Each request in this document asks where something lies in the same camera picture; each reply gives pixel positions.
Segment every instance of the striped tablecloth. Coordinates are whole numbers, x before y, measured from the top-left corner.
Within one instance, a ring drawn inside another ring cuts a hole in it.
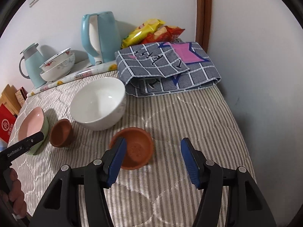
[[[94,132],[73,121],[69,105],[77,90],[117,71],[66,83],[29,97],[16,120],[9,145],[17,142],[18,128],[31,110],[42,107],[50,127],[62,118],[72,122],[75,141],[69,148],[54,148],[46,141],[36,155],[22,155],[13,162],[32,215],[49,183],[64,164],[85,166],[101,158],[113,135],[136,126],[151,133],[154,155],[150,164],[134,171],[120,170],[117,182],[105,190],[114,226],[184,226],[194,221],[201,191],[190,183],[180,150],[180,141],[189,137],[196,149],[220,166],[245,166],[255,178],[251,159],[241,132],[216,86],[203,90],[136,98],[127,96],[123,118],[112,128]],[[228,189],[222,194],[218,226],[224,226]],[[82,226],[88,226],[84,189],[80,187]]]

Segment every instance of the white wall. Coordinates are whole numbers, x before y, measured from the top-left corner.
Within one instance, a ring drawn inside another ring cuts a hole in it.
[[[46,57],[72,47],[76,61],[87,58],[81,45],[81,18],[105,10],[120,21],[123,37],[147,19],[158,18],[185,28],[183,40],[195,38],[196,0],[39,0],[32,8],[25,2],[0,38],[0,90],[7,84],[32,89],[18,65],[20,52],[34,42]]]
[[[303,30],[281,0],[213,0],[209,55],[278,224],[303,204]]]

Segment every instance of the screw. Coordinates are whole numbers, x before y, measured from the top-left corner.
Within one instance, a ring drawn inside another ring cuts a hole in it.
[[[208,160],[206,161],[206,164],[207,164],[208,166],[213,166],[215,163],[214,163],[211,159],[208,159]]]
[[[68,165],[61,166],[61,171],[66,171],[69,168]]]
[[[243,167],[243,166],[240,166],[240,167],[239,167],[239,172],[245,173],[245,172],[246,172],[246,168]]]
[[[100,159],[95,159],[94,160],[94,165],[100,165],[102,163],[102,160],[100,160]]]

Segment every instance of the light blue electric kettle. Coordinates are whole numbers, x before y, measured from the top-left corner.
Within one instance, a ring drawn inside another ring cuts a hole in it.
[[[121,37],[110,11],[86,14],[82,18],[81,41],[92,65],[115,59]]]
[[[38,44],[32,44],[28,46],[25,50],[23,50],[20,53],[23,53],[23,57],[21,58],[19,63],[19,71],[21,75],[25,78],[31,79],[35,88],[38,88],[46,83],[46,81],[43,80],[40,76],[41,69],[39,68],[39,66],[41,66],[45,62],[45,59],[42,54],[40,54],[40,52],[37,50],[37,46]],[[28,73],[28,76],[24,75],[21,70],[21,62],[23,59],[25,60],[25,68]]]

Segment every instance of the flower-patterned bowl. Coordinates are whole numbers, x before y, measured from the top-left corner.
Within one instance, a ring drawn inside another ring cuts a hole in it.
[[[71,48],[67,48],[60,53],[54,55],[52,58],[45,61],[41,66],[39,66],[43,71],[48,71],[54,66],[60,64],[62,61],[71,56]]]
[[[66,76],[73,65],[75,64],[75,53],[72,53],[67,59],[63,60],[60,64],[57,64],[53,68],[46,72],[41,72],[40,76],[47,82],[52,82]]]

